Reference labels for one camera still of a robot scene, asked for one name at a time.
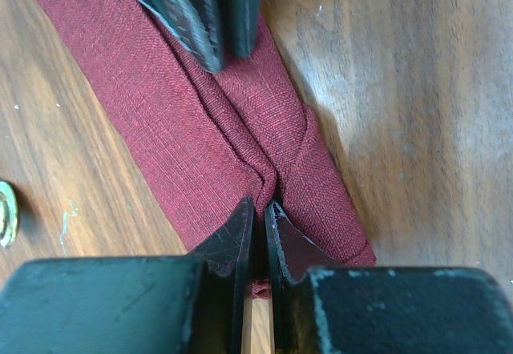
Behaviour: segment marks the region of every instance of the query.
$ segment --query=maroon cloth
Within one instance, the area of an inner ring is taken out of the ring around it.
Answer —
[[[279,183],[284,209],[318,246],[343,263],[375,263],[263,20],[253,56],[212,75],[136,0],[37,1],[187,249],[244,196],[262,215]]]

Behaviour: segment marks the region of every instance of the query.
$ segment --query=wooden surface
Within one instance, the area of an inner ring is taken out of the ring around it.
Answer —
[[[264,0],[379,263],[513,300],[513,0]]]
[[[183,251],[35,0],[1,0],[0,179],[28,259]],[[488,270],[513,299],[513,0],[264,0],[380,263]],[[254,352],[269,351],[265,302]]]

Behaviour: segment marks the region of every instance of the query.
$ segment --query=black plastic piece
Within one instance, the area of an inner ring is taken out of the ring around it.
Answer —
[[[513,315],[474,268],[346,268],[265,211],[279,353],[512,353]]]
[[[255,45],[260,0],[138,0],[209,72],[224,68],[223,43],[247,58]]]
[[[203,272],[195,256],[26,263],[0,294],[0,352],[187,352]]]
[[[222,305],[225,347],[232,354],[249,353],[251,348],[254,220],[253,200],[242,199],[224,226],[189,252],[208,265],[212,285],[203,287],[201,298],[206,308],[214,308],[215,302]],[[205,322],[218,333],[212,325],[218,326],[219,320]]]

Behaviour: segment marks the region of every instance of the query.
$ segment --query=wrinkled fabric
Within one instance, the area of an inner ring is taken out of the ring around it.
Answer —
[[[262,216],[278,194],[333,258],[375,263],[316,116],[262,19],[252,57],[212,75],[136,0],[37,1],[188,250],[241,198],[252,196]]]

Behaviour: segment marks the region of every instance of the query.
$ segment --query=red fabric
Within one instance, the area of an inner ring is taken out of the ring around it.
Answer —
[[[335,259],[375,263],[344,184],[263,21],[249,60],[211,75],[136,0],[38,0],[187,249],[244,196],[284,209]]]

